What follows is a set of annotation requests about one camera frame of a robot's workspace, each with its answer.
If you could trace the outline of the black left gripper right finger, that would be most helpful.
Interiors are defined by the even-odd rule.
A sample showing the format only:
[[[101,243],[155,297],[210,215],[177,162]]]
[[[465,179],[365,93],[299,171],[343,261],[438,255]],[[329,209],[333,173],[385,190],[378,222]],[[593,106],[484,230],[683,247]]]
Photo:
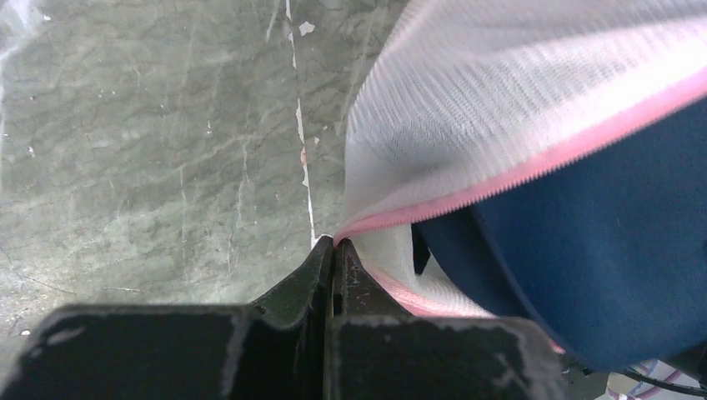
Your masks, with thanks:
[[[547,337],[522,318],[415,317],[364,269],[350,241],[333,270],[333,399],[564,399]]]

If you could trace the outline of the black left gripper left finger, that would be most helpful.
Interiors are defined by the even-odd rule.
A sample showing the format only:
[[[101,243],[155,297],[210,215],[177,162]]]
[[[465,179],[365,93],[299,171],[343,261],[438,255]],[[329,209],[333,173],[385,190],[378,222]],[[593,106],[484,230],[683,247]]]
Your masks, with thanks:
[[[320,399],[333,242],[247,304],[72,304],[46,316],[4,399]]]

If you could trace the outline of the navy blue bra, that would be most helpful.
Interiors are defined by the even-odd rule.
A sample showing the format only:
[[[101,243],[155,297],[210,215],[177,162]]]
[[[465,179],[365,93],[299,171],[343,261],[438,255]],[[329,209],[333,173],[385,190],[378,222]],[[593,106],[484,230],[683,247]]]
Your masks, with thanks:
[[[411,230],[417,272],[594,370],[673,357],[706,340],[706,103]]]

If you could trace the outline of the white mesh bag red zipper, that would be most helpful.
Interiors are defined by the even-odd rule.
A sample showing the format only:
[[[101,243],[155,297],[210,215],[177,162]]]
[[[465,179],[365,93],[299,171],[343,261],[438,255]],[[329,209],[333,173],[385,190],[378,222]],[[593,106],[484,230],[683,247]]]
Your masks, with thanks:
[[[706,103],[703,1],[412,1],[349,110],[343,226],[419,316],[498,317],[412,226]]]

